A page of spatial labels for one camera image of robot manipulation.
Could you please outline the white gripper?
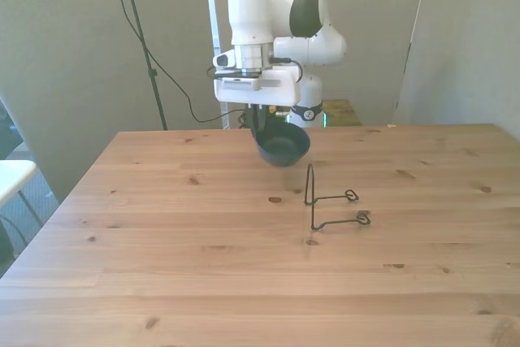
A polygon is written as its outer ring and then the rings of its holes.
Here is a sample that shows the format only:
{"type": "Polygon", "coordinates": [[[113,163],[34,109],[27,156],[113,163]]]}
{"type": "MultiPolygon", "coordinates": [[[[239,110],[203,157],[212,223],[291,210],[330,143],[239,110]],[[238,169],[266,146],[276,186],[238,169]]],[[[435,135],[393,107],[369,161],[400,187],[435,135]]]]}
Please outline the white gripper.
{"type": "Polygon", "coordinates": [[[214,94],[219,102],[252,105],[249,129],[255,138],[266,127],[267,106],[295,106],[301,100],[299,76],[298,67],[273,67],[258,78],[220,77],[214,80],[214,94]]]}

